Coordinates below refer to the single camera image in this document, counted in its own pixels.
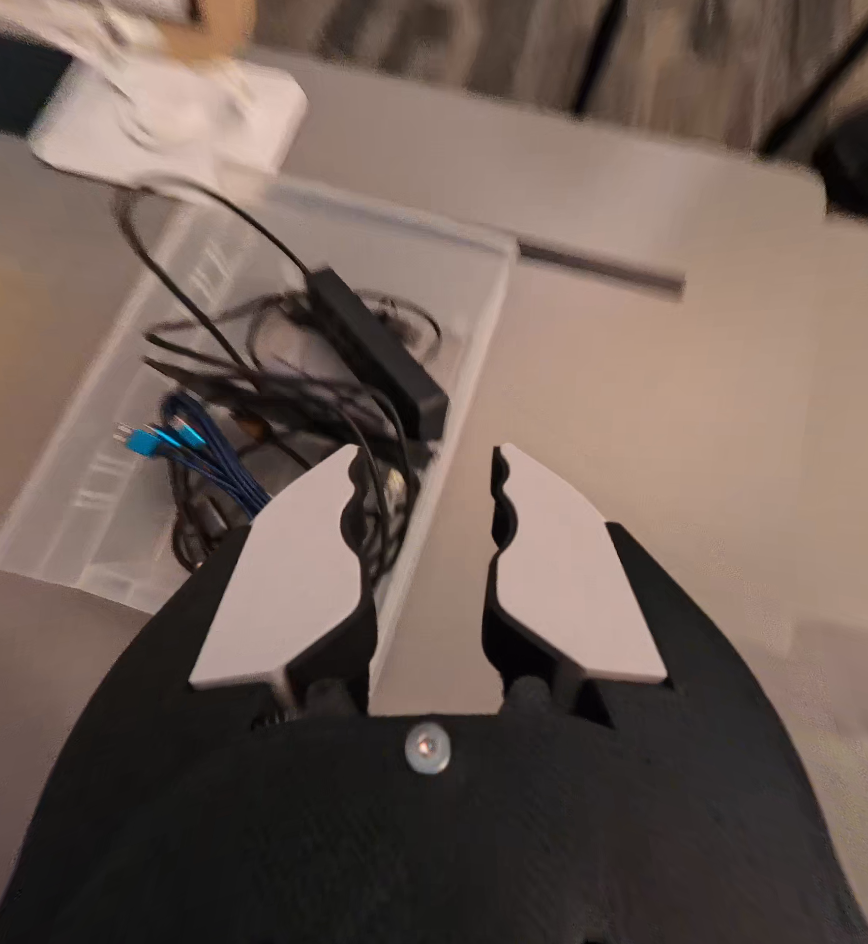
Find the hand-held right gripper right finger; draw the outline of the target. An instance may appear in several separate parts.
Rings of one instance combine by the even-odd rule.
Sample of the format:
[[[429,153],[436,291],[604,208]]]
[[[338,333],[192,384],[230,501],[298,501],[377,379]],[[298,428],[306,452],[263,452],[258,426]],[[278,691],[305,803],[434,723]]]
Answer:
[[[605,516],[511,443],[494,448],[483,649],[504,685],[587,679],[661,683],[668,670]]]

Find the clear plastic bin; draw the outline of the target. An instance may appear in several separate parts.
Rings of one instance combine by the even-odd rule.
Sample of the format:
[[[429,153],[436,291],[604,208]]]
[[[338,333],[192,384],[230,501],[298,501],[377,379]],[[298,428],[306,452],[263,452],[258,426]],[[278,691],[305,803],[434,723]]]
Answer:
[[[516,243],[487,230],[282,177],[251,214],[314,267],[352,288],[415,303],[445,338],[427,368],[450,408],[419,496],[404,550],[376,593],[379,629],[393,626],[428,537],[460,433],[517,260]],[[189,206],[169,220],[158,261],[210,315],[255,296],[302,286],[275,247],[220,206]],[[218,346],[157,278],[140,269],[112,330],[65,408],[49,443],[0,525],[0,571],[86,592],[154,614],[186,574],[170,549],[167,473],[114,440],[120,422],[157,419],[173,383],[144,364],[164,354],[146,344],[154,324],[186,320],[180,342]]]

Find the white stand base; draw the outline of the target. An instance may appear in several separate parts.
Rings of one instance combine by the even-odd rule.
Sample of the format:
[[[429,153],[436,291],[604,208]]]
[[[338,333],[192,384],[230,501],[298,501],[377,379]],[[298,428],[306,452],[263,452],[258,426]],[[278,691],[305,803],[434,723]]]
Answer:
[[[133,57],[66,72],[28,134],[37,159],[98,183],[207,203],[254,203],[275,183],[308,110],[279,69]]]

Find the instruction sheet on stand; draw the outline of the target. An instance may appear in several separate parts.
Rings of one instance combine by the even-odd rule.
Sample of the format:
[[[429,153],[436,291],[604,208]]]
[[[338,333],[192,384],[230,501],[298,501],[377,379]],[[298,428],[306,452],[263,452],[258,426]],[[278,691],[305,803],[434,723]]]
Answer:
[[[160,23],[168,53],[189,65],[232,58],[252,39],[256,1],[196,1],[187,22]]]

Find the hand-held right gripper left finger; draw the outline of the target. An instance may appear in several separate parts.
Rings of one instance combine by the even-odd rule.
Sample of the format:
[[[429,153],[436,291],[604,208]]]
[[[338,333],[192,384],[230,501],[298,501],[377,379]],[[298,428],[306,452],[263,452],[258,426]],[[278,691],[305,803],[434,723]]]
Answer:
[[[348,444],[252,521],[189,676],[195,689],[245,682],[304,694],[364,675],[377,644],[363,560],[367,459]]]

